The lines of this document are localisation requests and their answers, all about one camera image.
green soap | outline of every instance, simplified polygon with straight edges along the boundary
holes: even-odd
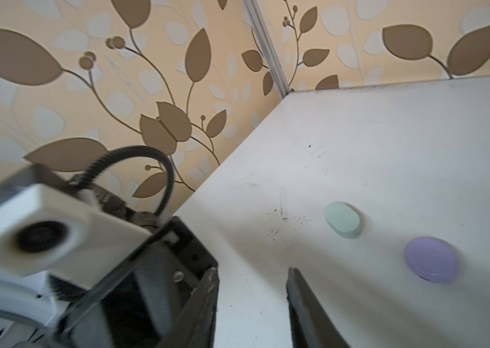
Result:
[[[344,238],[355,238],[361,233],[359,214],[344,202],[333,202],[324,208],[326,222]]]

black lens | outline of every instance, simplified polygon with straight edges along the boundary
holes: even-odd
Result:
[[[55,221],[42,221],[26,226],[17,233],[17,247],[26,253],[41,253],[60,244],[68,234],[67,226]]]

black hose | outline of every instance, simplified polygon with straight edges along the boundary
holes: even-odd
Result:
[[[116,150],[112,150],[105,154],[104,156],[98,158],[94,163],[92,163],[82,174],[78,177],[77,181],[74,183],[74,186],[79,189],[88,189],[90,184],[94,181],[100,173],[106,170],[110,165],[115,164],[117,162],[123,161],[127,158],[132,157],[149,157],[155,160],[158,160],[160,163],[164,165],[166,169],[166,176],[168,177],[168,182],[166,184],[166,190],[164,191],[164,197],[162,197],[162,201],[160,201],[160,205],[154,212],[154,215],[160,216],[160,214],[164,211],[166,206],[168,206],[168,202],[170,201],[170,197],[172,196],[172,191],[174,188],[174,168],[169,158],[164,155],[164,153],[158,149],[151,148],[144,145],[136,145],[136,146],[126,146],[124,148],[119,148]]]

floral wallpaper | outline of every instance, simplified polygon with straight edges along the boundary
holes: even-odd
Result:
[[[255,47],[239,1],[0,0],[0,180],[145,144],[175,165],[174,212],[280,101]],[[154,210],[165,174],[131,159],[98,184]]]
[[[296,91],[490,75],[490,0],[257,1]]]

purple oval object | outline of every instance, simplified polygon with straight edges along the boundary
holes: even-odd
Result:
[[[430,282],[449,283],[458,275],[455,251],[434,237],[410,240],[404,249],[404,260],[413,273]]]

